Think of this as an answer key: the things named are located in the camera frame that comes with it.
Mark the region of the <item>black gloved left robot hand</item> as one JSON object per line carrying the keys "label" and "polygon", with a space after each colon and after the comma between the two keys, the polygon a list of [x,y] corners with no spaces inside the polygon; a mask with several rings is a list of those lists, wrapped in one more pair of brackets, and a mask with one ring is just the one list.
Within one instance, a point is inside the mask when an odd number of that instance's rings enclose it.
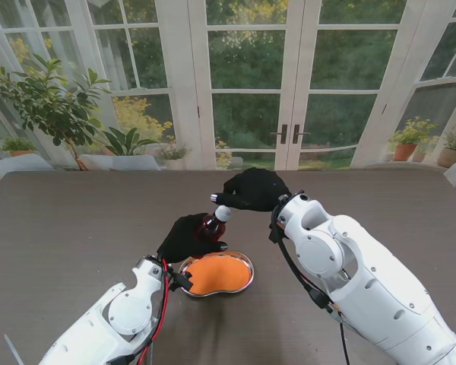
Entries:
{"label": "black gloved left robot hand", "polygon": [[179,218],[157,249],[157,258],[166,263],[179,263],[189,257],[202,257],[227,250],[225,242],[211,242],[197,237],[198,228],[207,213],[190,214]]}

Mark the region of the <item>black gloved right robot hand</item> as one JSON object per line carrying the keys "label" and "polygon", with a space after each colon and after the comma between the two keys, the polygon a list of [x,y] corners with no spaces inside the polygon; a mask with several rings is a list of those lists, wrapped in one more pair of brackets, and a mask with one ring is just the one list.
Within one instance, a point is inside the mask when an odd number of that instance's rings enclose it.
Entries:
{"label": "black gloved right robot hand", "polygon": [[212,202],[238,210],[269,212],[279,204],[279,197],[291,196],[285,182],[274,172],[250,168],[223,184],[223,191],[210,196]]}

